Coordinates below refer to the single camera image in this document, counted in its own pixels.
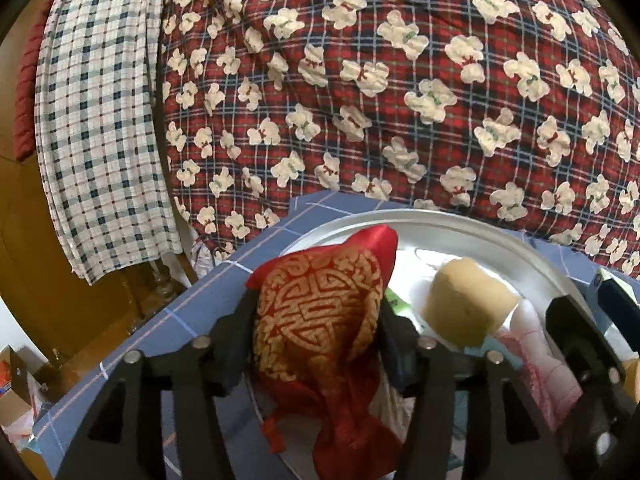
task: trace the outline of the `red satin fabric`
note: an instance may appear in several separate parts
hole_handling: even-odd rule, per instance
[[[378,261],[386,288],[396,261],[396,232],[385,225],[373,226],[351,236],[340,247],[344,246],[370,251]],[[306,251],[327,254],[338,247]],[[286,258],[282,256],[260,266],[248,280],[247,287],[260,288],[270,272]],[[313,450],[319,478],[377,480],[396,468],[402,445],[395,434],[368,411],[380,384],[376,351],[370,346],[353,361],[342,362],[339,369],[344,382],[339,390],[325,394],[308,374],[304,381],[282,381],[259,372],[260,382],[278,406],[264,422],[262,431],[270,441],[271,450],[281,452],[284,444],[276,427],[279,418],[287,413],[319,418],[322,428]]]

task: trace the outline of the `gold embroidered pattern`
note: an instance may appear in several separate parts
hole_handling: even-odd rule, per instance
[[[323,390],[373,342],[383,295],[380,266],[366,249],[292,254],[260,290],[254,357],[262,373],[314,378]]]

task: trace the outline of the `wooden door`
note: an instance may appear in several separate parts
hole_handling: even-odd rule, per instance
[[[71,273],[58,243],[35,155],[13,155],[17,68],[31,24],[46,0],[32,0],[0,44],[0,296],[52,363],[71,357],[130,313],[123,272],[89,286]],[[148,290],[135,290],[136,296]]]

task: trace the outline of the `pink object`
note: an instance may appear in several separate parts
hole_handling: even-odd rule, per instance
[[[549,428],[555,431],[582,395],[582,389],[571,370],[553,356],[540,318],[528,300],[520,302],[509,331],[499,333],[497,338],[522,359],[522,380]]]

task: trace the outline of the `cardboard box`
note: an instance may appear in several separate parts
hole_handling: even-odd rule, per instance
[[[0,352],[0,426],[8,426],[31,409],[27,365],[7,346]]]

